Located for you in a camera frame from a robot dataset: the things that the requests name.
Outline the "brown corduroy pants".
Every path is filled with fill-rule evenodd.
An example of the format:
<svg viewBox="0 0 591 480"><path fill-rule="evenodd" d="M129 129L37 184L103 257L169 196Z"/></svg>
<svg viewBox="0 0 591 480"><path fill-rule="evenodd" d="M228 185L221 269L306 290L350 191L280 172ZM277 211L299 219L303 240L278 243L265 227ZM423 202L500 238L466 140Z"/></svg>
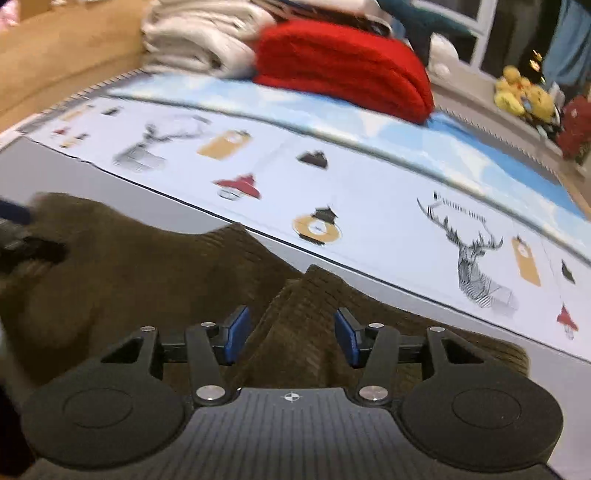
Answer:
<svg viewBox="0 0 591 480"><path fill-rule="evenodd" d="M428 318L383 304L318 266L300 272L238 224L200 235L160 230L104 204L38 196L30 232L67 246L58 265L27 262L1 279L1 381L22 404L38 387L146 325L161 336L249 307L252 334L228 384L352 387L334 315L349 309L422 335Z"/></svg>

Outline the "grey patterned bed sheet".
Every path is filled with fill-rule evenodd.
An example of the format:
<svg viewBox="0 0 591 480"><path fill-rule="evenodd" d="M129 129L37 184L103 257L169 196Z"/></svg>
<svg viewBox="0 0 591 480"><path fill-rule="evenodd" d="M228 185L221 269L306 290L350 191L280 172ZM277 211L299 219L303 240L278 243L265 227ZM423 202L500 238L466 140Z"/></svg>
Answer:
<svg viewBox="0 0 591 480"><path fill-rule="evenodd" d="M590 475L590 225L513 212L434 173L235 114L109 93L1 135L1 194L64 192L201 233L238 222L291 265L521 344L559 400L553 466Z"/></svg>

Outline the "red folded blanket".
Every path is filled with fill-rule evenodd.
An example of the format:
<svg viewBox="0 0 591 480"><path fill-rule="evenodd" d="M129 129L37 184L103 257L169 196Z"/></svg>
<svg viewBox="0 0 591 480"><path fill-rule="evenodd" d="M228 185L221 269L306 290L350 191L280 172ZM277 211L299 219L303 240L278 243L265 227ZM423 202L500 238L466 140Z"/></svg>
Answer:
<svg viewBox="0 0 591 480"><path fill-rule="evenodd" d="M435 108L426 68L406 43L326 22L289 21L264 30L254 80L416 124Z"/></svg>

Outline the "dark red plush toy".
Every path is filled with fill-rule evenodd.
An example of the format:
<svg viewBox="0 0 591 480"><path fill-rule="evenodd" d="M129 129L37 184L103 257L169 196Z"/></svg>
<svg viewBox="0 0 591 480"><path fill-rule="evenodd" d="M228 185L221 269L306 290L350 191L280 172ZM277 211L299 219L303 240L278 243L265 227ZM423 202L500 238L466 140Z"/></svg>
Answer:
<svg viewBox="0 0 591 480"><path fill-rule="evenodd" d="M590 101L582 95L573 98L564 108L561 131L556 143L564 159L581 160L590 150Z"/></svg>

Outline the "yellow plush toy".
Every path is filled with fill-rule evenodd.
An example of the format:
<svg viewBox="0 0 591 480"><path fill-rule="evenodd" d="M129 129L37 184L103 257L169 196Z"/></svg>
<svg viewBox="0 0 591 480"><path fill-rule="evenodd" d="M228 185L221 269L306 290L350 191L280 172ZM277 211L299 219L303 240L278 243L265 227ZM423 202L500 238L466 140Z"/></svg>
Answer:
<svg viewBox="0 0 591 480"><path fill-rule="evenodd" d="M506 66L496 81L493 100L501 110L523 119L550 123L555 115L551 95L512 65Z"/></svg>

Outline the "white folded blankets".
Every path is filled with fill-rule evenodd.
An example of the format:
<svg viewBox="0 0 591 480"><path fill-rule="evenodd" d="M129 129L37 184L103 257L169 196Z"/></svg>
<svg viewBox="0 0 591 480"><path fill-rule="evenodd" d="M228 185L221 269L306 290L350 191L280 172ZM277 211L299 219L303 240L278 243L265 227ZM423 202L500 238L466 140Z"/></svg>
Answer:
<svg viewBox="0 0 591 480"><path fill-rule="evenodd" d="M142 69L246 78L263 30L297 19L392 35L376 1L154 1L141 22Z"/></svg>

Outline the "blue curtain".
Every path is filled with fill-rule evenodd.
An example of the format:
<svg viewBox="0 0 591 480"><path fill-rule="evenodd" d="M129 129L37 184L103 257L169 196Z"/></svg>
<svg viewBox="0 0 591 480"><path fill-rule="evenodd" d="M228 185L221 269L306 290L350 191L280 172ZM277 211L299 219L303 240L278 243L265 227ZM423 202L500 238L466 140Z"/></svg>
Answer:
<svg viewBox="0 0 591 480"><path fill-rule="evenodd" d="M590 10L581 1L562 1L542 71L545 80L582 88L590 75Z"/></svg>

